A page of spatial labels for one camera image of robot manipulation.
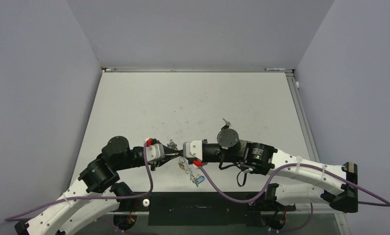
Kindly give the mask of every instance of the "small blue object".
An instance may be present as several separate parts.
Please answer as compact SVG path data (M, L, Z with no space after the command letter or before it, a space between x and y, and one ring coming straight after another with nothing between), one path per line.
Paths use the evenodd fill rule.
M196 181L198 182L198 184L202 183L203 181L205 181L205 176L201 175L199 176Z

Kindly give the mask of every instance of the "black clamp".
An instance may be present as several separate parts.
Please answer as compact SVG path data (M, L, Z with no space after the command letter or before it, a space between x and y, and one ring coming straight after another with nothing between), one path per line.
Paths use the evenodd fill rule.
M117 197L134 195L133 191L125 182L113 184L113 186L111 186L110 192L114 192L114 194ZM132 209L135 199L128 199L128 200L117 199L117 201L120 203L120 206L118 207L119 210L126 211L128 209Z
M116 171L111 170L102 158L90 162L85 170L78 177L88 186L87 192L103 193L115 182L120 180Z
M279 184L269 184L265 194L258 198L253 204L250 205L250 214L255 226L264 227L269 226L272 229L280 230L285 225L285 216L278 214L284 210L292 212L296 210L296 206L284 206L277 202L275 192ZM274 212L272 215L262 216L262 212Z
M358 184L358 165L347 162L342 170L346 172L346 179L354 184ZM337 211L356 213L358 212L358 190L349 184L342 184L341 189L344 192L339 195L333 195L326 190L320 197L329 203L329 206Z
M29 235L29 232L27 231L27 228L29 228L27 220L19 221L17 224L15 224L14 228L18 235Z

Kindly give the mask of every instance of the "circular motor cap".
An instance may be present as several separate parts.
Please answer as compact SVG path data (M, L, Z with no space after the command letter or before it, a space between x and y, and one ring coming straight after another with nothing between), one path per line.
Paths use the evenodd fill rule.
M233 129L221 130L216 137L216 141L222 151L227 151L229 153L238 151L241 145L238 133Z

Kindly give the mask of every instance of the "gray wall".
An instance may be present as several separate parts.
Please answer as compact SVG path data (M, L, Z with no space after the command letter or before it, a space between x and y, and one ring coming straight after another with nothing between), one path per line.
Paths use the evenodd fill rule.
M357 163L359 185L390 200L390 0L336 0L296 76L320 159ZM390 208L347 220L353 235L390 234Z
M6 216L54 200L68 186L101 75L66 1L46 2L0 1L4 235L15 234Z
M296 68L333 0L68 0L105 67Z

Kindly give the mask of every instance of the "white robotic arm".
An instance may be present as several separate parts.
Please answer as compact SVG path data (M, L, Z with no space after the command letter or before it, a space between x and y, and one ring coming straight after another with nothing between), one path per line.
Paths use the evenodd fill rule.
M95 192L87 192L84 181L75 180L59 200L74 196L97 196ZM40 215L29 220L26 224L29 235L55 235L59 228L89 200L65 201L48 207Z
M118 170L145 164L151 164L154 169L178 156L186 158L190 164L195 165L218 162L220 168L222 163L238 163L240 167L249 169L250 173L263 175L271 174L290 165L290 167L279 170L278 175L302 181L305 184L277 185L266 192L266 198L273 198L282 206L308 202L329 203L337 210L357 211L357 191L324 173L326 169L357 184L355 164L325 165L305 160L272 146L240 140L238 134L232 129L223 128L217 140L217 144L208 144L206 140L186 142L183 150L173 150L156 139L149 139L146 142L146 148L135 147L131 150L126 138L114 137L102 149L102 154L87 166L80 177L59 198L61 203L50 206L42 214L26 223L19 222L15 229L19 235L55 235L63 234L62 232L67 235L74 234L105 213L118 209L119 202L109 199L93 200L89 203L91 198L73 201L66 200L66 198L93 196L92 199L96 199L119 180ZM148 153L147 159L144 159L143 152ZM301 164L316 166L322 168L323 171L302 167ZM129 195L133 195L130 189L125 190L123 194L116 193L116 196ZM349 202L356 202L356 211L354 211L355 205L352 206L353 211L347 209Z

